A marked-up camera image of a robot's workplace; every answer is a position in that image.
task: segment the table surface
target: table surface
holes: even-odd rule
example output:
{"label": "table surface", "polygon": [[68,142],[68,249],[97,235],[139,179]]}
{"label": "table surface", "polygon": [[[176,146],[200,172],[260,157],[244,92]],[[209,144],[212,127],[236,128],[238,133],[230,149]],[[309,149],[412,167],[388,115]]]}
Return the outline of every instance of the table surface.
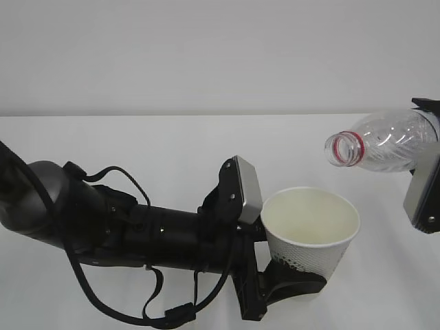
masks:
{"label": "table surface", "polygon": [[[326,137],[362,115],[140,116],[1,118],[1,139],[27,162],[75,161],[89,173],[127,169],[153,205],[194,211],[217,183],[220,165],[239,154],[255,165],[263,198],[290,186],[317,186],[348,198],[362,228],[316,299],[284,300],[261,322],[242,321],[232,282],[182,329],[438,329],[440,237],[413,229],[402,208],[408,173],[335,168],[322,152]],[[105,184],[133,193],[125,178]],[[269,261],[258,243],[259,267]],[[92,307],[62,250],[0,228],[0,329],[137,329]],[[111,307],[139,316],[155,277],[143,269],[84,266]],[[148,313],[193,297],[193,274],[164,269],[162,293]],[[200,297],[216,274],[200,276]]]}

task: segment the black robotic arm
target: black robotic arm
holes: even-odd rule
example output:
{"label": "black robotic arm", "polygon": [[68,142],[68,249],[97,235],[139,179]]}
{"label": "black robotic arm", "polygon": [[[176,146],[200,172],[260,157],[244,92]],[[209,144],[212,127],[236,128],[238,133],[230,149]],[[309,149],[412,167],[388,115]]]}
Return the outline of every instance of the black robotic arm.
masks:
{"label": "black robotic arm", "polygon": [[[125,192],[88,184],[109,171],[125,174],[144,195],[146,205]],[[273,261],[264,272],[257,270],[254,243],[266,240],[261,207],[254,167],[239,156],[222,165],[217,187],[196,213],[190,213],[152,206],[130,174],[116,166],[88,176],[71,162],[62,168],[48,161],[27,165],[0,142],[0,222],[9,230],[63,248],[90,302],[102,313],[132,325],[174,329],[194,320],[229,275],[244,320],[260,320],[268,305],[284,298],[319,292],[326,280],[317,274]],[[80,263],[153,270],[157,284],[142,318],[102,303]],[[166,311],[163,318],[152,319],[145,309],[163,284],[156,265],[221,276],[201,302],[189,302]]]}

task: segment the bottle neck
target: bottle neck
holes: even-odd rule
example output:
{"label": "bottle neck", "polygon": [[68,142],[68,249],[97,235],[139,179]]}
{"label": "bottle neck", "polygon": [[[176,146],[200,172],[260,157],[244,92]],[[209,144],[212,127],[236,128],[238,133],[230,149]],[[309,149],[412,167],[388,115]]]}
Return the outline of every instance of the bottle neck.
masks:
{"label": "bottle neck", "polygon": [[325,142],[325,155],[335,166],[355,166],[365,154],[364,142],[359,134],[350,131],[332,135]]}

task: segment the white paper cup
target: white paper cup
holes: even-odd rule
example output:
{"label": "white paper cup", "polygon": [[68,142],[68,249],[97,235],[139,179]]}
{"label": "white paper cup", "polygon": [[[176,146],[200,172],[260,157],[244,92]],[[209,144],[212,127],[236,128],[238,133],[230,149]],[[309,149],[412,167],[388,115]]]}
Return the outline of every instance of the white paper cup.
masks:
{"label": "white paper cup", "polygon": [[329,280],[360,229],[359,214],[345,198],[318,188],[282,190],[263,205],[272,259]]}

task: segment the plastic bottle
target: plastic bottle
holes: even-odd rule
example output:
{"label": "plastic bottle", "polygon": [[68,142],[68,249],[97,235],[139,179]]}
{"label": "plastic bottle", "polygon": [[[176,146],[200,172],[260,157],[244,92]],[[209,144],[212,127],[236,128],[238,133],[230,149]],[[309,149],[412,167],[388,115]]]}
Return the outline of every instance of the plastic bottle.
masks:
{"label": "plastic bottle", "polygon": [[359,166],[370,171],[400,172],[416,167],[417,156],[438,141],[440,124],[419,110],[374,113],[349,131],[325,142],[325,155],[335,166]]}

